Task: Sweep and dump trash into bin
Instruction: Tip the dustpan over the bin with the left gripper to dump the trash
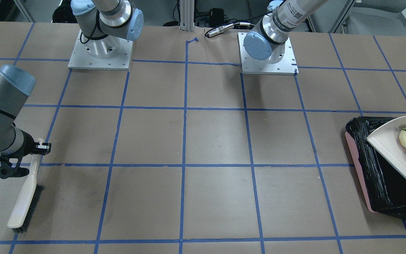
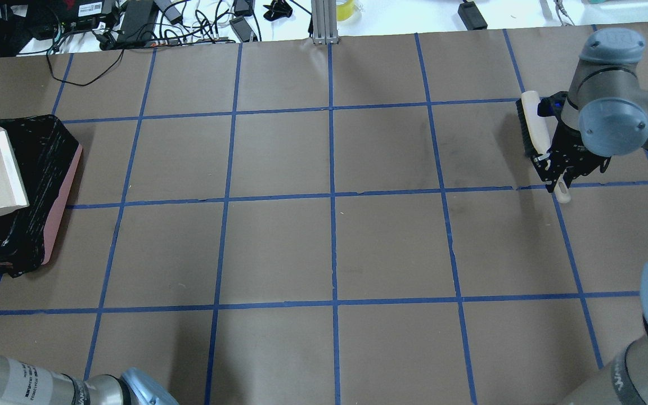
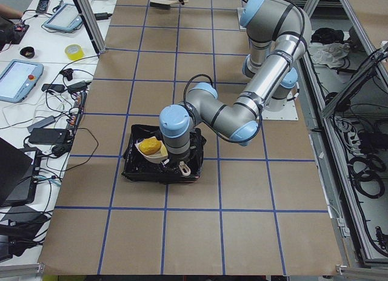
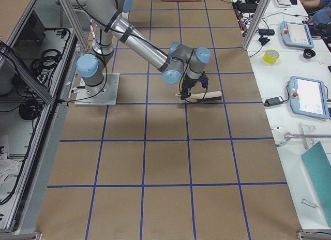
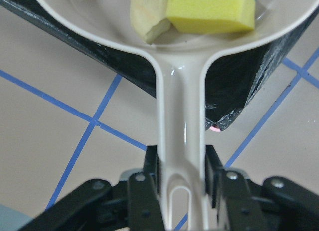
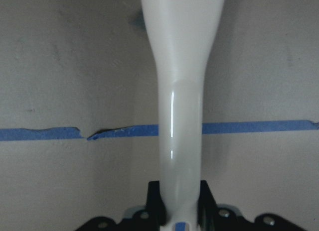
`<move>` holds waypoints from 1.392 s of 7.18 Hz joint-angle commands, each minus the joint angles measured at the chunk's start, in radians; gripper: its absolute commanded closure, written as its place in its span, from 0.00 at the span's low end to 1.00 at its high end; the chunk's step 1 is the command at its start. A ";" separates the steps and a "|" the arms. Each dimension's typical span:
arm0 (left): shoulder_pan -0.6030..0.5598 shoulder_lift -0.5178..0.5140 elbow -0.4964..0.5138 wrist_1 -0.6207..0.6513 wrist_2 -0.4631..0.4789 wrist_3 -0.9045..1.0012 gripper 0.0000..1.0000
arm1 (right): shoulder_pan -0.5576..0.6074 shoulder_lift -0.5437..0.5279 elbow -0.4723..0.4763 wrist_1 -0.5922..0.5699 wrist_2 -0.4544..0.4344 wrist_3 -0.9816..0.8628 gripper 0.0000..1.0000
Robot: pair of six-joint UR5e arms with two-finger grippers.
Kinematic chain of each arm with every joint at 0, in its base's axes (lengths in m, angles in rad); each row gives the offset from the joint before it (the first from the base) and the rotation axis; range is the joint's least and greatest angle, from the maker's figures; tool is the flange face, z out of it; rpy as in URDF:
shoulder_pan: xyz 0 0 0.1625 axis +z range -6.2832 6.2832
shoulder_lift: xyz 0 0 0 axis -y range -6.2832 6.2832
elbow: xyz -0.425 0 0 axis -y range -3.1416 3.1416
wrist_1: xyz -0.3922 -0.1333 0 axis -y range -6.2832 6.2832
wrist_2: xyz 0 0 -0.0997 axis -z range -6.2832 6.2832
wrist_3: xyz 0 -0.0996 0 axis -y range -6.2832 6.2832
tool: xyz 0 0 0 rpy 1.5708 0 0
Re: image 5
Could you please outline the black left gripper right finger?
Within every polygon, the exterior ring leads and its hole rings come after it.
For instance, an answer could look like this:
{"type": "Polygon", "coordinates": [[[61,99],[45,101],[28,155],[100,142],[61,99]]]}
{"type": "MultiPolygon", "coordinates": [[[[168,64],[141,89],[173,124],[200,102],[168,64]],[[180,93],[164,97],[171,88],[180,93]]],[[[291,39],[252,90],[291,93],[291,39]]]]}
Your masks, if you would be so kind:
{"type": "Polygon", "coordinates": [[[205,185],[219,231],[317,231],[319,196],[280,176],[261,185],[225,168],[212,145],[205,148],[205,185]]]}

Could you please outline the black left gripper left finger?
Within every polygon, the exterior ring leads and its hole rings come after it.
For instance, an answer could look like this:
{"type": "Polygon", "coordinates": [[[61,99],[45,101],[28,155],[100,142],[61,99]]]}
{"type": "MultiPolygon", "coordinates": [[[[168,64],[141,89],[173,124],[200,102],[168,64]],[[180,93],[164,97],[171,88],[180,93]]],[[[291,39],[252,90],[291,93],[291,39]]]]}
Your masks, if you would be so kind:
{"type": "Polygon", "coordinates": [[[142,169],[126,171],[112,186],[91,179],[21,227],[22,231],[162,231],[158,201],[159,159],[148,146],[142,169]]]}

